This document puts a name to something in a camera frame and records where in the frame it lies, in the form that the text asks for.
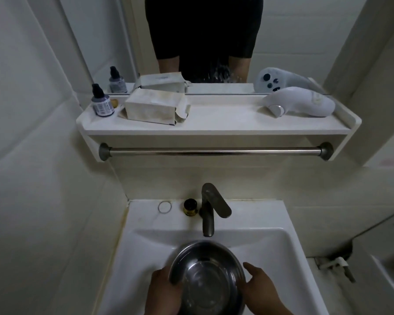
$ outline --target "dark gray faucet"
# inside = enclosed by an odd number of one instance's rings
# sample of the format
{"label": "dark gray faucet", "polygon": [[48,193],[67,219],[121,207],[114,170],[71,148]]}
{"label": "dark gray faucet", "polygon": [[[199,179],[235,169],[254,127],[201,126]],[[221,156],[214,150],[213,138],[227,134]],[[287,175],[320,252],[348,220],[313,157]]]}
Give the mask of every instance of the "dark gray faucet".
{"label": "dark gray faucet", "polygon": [[203,235],[211,237],[215,233],[213,209],[222,218],[230,217],[232,210],[213,184],[203,185],[201,200],[200,216],[203,218]]}

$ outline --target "person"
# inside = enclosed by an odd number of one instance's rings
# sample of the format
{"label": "person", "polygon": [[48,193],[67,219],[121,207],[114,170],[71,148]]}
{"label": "person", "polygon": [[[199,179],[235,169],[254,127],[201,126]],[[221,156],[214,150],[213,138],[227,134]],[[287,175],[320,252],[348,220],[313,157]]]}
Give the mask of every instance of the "person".
{"label": "person", "polygon": [[160,73],[246,83],[263,0],[145,0]]}
{"label": "person", "polygon": [[[244,302],[254,315],[293,315],[278,297],[273,281],[261,268],[247,262],[243,266],[252,275],[247,283],[237,283]],[[152,274],[147,292],[144,315],[177,315],[181,307],[182,283],[173,285],[168,280],[169,267]]]}

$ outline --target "person's left hand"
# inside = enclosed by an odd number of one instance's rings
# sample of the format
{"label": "person's left hand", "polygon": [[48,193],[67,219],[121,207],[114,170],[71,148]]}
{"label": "person's left hand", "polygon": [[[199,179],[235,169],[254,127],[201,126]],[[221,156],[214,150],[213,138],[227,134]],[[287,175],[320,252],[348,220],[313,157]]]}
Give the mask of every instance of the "person's left hand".
{"label": "person's left hand", "polygon": [[169,267],[154,271],[147,292],[144,315],[177,315],[181,307],[182,282],[169,282]]}

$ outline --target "sink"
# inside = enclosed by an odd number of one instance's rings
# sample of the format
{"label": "sink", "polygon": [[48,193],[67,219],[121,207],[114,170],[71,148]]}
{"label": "sink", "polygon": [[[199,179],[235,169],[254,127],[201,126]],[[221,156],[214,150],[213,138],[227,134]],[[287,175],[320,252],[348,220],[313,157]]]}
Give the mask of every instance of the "sink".
{"label": "sink", "polygon": [[[278,200],[231,200],[228,219],[215,215],[210,240],[237,259],[256,265],[273,280],[282,302],[295,315],[328,315],[286,207]],[[162,214],[160,200],[136,200],[107,275],[98,315],[143,315],[150,276],[179,246],[204,238],[199,215],[188,217],[182,201]],[[251,275],[245,270],[247,281]],[[245,308],[244,315],[251,312]]]}

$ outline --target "floor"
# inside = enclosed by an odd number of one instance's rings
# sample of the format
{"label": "floor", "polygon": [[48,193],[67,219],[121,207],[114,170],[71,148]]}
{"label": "floor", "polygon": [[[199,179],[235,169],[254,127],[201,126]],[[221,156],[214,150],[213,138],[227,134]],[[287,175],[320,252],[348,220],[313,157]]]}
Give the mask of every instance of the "floor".
{"label": "floor", "polygon": [[343,296],[336,275],[329,270],[319,270],[313,258],[307,259],[330,315],[356,315]]}

